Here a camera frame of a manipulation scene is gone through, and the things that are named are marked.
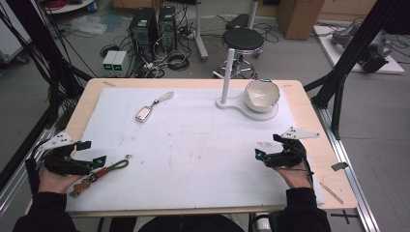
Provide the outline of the white metal stand leg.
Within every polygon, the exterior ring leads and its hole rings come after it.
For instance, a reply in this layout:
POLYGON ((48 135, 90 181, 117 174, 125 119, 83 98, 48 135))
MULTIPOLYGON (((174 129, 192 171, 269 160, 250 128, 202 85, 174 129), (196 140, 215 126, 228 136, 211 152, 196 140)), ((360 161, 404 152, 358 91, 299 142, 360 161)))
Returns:
POLYGON ((205 47, 205 43, 201 37, 201 0, 194 0, 195 2, 195 30, 194 39, 199 52, 201 62, 206 62, 209 58, 208 51, 205 47))

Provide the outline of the white ceramic bowl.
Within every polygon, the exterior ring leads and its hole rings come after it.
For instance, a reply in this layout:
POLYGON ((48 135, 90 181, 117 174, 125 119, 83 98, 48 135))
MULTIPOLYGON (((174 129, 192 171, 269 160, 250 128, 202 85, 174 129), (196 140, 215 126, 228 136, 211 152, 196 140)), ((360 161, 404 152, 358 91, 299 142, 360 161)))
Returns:
POLYGON ((243 99, 251 110, 267 113, 278 108, 280 92, 270 79, 254 79, 245 88, 243 99))

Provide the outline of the white table mat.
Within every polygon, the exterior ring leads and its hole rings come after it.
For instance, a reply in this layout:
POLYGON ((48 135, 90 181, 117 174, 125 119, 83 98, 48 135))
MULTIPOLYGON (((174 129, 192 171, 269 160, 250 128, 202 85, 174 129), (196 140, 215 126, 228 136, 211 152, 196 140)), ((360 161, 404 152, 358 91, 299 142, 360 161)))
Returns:
POLYGON ((280 97, 273 119, 257 122, 234 109, 217 108, 220 89, 180 88, 156 105, 147 121, 138 122, 137 111, 162 93, 160 88, 102 90, 83 133, 92 146, 75 156, 130 163, 69 198, 69 212, 285 205, 286 183, 254 151, 281 151, 274 134, 295 124, 286 96, 280 97))

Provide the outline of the black frame strut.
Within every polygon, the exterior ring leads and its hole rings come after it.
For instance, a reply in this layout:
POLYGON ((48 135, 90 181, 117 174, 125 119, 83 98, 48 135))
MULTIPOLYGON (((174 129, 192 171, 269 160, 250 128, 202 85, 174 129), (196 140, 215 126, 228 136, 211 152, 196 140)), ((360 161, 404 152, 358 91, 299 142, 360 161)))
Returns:
POLYGON ((323 77, 304 86, 306 92, 320 87, 319 92, 311 98, 312 104, 320 109, 326 109, 329 100, 334 99, 331 130, 338 140, 340 140, 339 121, 345 80, 377 33, 394 16, 395 11, 404 1, 377 0, 335 66, 323 77))
POLYGON ((30 37, 31 43, 28 43, 13 26, 1 3, 0 20, 22 45, 35 63, 41 77, 48 84, 49 106, 0 173, 0 189, 3 189, 9 182, 17 166, 22 164, 23 156, 28 154, 29 149, 34 146, 43 130, 49 129, 57 121, 60 107, 66 103, 73 106, 73 103, 79 100, 84 91, 80 79, 84 81, 92 79, 91 75, 78 69, 64 58, 42 20, 42 15, 38 13, 31 0, 5 1, 30 37))

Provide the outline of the person's left hand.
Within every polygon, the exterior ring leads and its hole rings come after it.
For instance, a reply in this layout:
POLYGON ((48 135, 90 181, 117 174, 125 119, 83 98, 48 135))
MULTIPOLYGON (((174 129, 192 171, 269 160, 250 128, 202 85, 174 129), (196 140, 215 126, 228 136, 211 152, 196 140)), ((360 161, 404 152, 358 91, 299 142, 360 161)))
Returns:
POLYGON ((46 168, 41 171, 38 192, 54 192, 65 194, 68 189, 81 179, 78 175, 61 176, 49 172, 46 168))

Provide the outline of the aluminium rail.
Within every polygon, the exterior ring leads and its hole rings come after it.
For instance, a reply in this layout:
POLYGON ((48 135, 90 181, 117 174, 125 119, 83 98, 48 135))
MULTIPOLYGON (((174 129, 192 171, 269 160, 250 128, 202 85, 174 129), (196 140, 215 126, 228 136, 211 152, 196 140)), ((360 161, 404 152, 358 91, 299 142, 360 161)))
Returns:
POLYGON ((12 157, 11 164, 7 165, 6 172, 0 174, 0 218, 8 211, 27 180, 25 161, 38 144, 54 134, 55 129, 49 129, 43 130, 38 137, 29 135, 12 157))
POLYGON ((380 228, 377 224, 372 210, 369 207, 369 204, 367 203, 366 196, 360 186, 359 180, 356 176, 353 166, 351 165, 350 159, 344 149, 344 146, 331 130, 332 117, 329 111, 327 109, 320 109, 318 106, 315 106, 313 109, 322 125, 322 128, 324 129, 324 132, 328 137, 328 140, 330 141, 334 152, 336 153, 337 160, 339 162, 345 162, 347 164, 347 166, 344 168, 344 173, 347 177, 350 187, 352 188, 356 196, 358 202, 356 210, 358 212, 358 216, 362 223, 362 226, 364 227, 364 230, 366 232, 380 232, 380 228))

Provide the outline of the silver tag keychain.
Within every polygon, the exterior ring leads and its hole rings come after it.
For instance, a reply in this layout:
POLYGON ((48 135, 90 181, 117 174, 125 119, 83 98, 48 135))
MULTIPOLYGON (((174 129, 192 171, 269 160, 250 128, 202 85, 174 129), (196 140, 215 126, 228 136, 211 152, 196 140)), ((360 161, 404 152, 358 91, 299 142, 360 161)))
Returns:
POLYGON ((155 99, 150 105, 143 106, 136 114, 135 119, 138 122, 145 122, 150 115, 152 114, 153 108, 155 105, 159 104, 160 102, 168 101, 174 97, 173 92, 168 92, 163 94, 161 97, 155 99))

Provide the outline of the black round stool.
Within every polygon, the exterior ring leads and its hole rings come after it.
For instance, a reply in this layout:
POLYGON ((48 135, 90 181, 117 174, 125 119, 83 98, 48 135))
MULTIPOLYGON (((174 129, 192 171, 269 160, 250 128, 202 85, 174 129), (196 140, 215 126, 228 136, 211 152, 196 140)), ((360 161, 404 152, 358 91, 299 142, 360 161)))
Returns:
POLYGON ((264 38, 260 33, 248 28, 228 29, 222 34, 221 43, 224 48, 235 50, 231 77, 252 79, 256 76, 254 66, 244 56, 258 58, 262 53, 264 38))

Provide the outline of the person's right hand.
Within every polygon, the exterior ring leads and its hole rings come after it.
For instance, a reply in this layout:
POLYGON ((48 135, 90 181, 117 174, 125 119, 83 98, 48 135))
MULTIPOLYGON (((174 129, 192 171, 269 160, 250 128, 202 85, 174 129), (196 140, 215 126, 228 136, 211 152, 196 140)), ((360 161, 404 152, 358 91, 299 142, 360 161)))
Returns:
POLYGON ((291 189, 312 188, 311 180, 302 162, 293 167, 277 167, 276 171, 291 189))

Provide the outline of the large black computer tower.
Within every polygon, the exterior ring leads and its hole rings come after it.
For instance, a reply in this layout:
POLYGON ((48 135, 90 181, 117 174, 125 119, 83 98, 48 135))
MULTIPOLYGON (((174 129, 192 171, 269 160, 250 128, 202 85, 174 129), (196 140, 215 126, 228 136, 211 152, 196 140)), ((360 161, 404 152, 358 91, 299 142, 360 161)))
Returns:
POLYGON ((139 54, 147 62, 153 62, 155 60, 154 44, 159 38, 155 9, 137 8, 129 31, 139 54))

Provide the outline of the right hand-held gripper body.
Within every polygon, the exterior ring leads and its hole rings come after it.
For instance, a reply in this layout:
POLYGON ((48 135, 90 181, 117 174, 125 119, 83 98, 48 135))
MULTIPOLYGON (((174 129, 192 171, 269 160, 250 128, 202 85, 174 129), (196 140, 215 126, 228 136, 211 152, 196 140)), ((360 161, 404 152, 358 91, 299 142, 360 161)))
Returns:
POLYGON ((307 150, 301 140, 319 137, 320 133, 291 127, 280 136, 285 138, 285 142, 280 143, 283 150, 279 153, 266 154, 264 164, 268 167, 293 167, 306 162, 307 150))

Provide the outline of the small black computer tower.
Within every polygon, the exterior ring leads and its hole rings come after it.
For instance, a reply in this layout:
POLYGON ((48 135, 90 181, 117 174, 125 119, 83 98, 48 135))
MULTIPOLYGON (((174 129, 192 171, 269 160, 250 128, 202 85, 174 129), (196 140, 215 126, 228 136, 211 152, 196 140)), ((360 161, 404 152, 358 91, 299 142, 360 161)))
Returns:
POLYGON ((176 44, 176 10, 174 6, 161 6, 159 12, 159 29, 162 50, 170 52, 176 44))

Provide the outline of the white bench power supply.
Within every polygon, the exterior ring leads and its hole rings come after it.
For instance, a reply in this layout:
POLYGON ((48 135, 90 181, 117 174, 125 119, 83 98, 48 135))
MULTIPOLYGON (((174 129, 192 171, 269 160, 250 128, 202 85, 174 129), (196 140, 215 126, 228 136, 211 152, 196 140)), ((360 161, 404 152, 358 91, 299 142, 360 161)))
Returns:
POLYGON ((129 57, 126 51, 118 51, 112 62, 114 75, 117 77, 124 77, 129 65, 129 57))
POLYGON ((107 76, 113 76, 114 74, 113 62, 115 60, 116 55, 116 50, 109 50, 102 61, 102 66, 107 76))

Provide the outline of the green lanyard keychain with bear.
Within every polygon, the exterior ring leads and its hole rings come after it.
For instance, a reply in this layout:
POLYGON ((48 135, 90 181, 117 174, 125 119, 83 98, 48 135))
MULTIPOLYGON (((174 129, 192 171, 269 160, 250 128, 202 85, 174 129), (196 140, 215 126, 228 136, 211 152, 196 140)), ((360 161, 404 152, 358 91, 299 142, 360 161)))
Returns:
POLYGON ((87 190, 91 185, 97 182, 101 177, 107 175, 108 173, 126 168, 129 165, 130 161, 128 159, 121 159, 109 166, 105 166, 98 171, 92 172, 90 175, 82 179, 78 184, 73 186, 73 190, 70 192, 70 197, 77 198, 85 190, 87 190))

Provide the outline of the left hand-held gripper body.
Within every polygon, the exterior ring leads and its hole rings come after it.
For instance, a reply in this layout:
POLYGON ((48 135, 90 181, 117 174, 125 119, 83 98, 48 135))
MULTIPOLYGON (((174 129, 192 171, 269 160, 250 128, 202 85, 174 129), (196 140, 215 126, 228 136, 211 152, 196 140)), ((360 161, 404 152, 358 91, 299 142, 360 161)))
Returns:
POLYGON ((62 130, 41 144, 38 150, 46 151, 44 156, 46 169, 62 176, 88 175, 94 169, 93 163, 72 158, 72 152, 77 151, 76 142, 65 130, 62 130))

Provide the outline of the round white table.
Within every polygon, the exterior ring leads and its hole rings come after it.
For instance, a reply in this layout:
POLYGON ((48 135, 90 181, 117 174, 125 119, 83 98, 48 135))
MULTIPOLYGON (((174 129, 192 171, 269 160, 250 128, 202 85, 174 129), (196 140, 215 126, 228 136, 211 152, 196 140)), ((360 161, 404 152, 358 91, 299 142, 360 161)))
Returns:
POLYGON ((47 13, 62 14, 88 7, 95 0, 41 0, 41 6, 47 13))

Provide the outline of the person's lap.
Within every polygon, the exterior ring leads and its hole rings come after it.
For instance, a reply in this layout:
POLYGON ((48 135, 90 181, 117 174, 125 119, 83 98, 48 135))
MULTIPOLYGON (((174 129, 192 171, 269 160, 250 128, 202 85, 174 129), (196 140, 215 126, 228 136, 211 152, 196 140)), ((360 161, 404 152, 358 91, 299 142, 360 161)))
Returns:
POLYGON ((154 217, 137 232, 245 232, 222 215, 154 217))

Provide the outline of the cardboard box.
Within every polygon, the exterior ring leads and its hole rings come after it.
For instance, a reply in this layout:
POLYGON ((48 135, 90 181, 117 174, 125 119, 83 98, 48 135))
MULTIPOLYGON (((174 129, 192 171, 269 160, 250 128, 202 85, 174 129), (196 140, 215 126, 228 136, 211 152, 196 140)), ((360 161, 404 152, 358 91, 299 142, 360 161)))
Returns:
POLYGON ((325 0, 280 0, 277 23, 287 40, 305 41, 310 37, 325 0))

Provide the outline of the white board with devices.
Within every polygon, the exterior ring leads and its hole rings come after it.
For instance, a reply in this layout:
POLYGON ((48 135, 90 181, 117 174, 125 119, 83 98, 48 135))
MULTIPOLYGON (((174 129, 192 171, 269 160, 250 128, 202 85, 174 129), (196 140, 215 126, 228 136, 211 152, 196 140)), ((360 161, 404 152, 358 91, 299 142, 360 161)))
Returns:
POLYGON ((313 35, 319 40, 331 65, 336 70, 342 65, 356 73, 405 73, 391 56, 391 44, 384 40, 377 28, 351 22, 349 25, 318 23, 313 35))

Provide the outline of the clear plastic bag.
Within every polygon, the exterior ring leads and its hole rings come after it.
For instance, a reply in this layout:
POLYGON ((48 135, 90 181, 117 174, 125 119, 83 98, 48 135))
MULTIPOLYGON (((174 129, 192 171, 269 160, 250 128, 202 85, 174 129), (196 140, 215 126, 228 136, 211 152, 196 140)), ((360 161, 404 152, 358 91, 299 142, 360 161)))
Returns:
POLYGON ((102 35, 107 25, 97 16, 84 15, 70 21, 71 29, 91 35, 102 35))

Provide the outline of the white stand with pole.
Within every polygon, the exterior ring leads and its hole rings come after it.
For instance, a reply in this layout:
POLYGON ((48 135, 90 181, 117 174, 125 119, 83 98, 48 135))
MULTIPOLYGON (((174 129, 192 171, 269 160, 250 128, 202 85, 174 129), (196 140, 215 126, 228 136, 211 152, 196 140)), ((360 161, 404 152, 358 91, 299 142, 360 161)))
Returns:
POLYGON ((243 99, 245 89, 239 94, 238 97, 228 97, 229 83, 232 72, 232 62, 235 50, 233 48, 228 49, 226 67, 224 75, 220 75, 218 72, 214 72, 216 76, 223 79, 221 97, 216 100, 216 105, 219 109, 234 109, 241 112, 244 116, 251 120, 263 122, 273 119, 278 114, 278 108, 274 111, 267 113, 257 113, 248 108, 243 99))

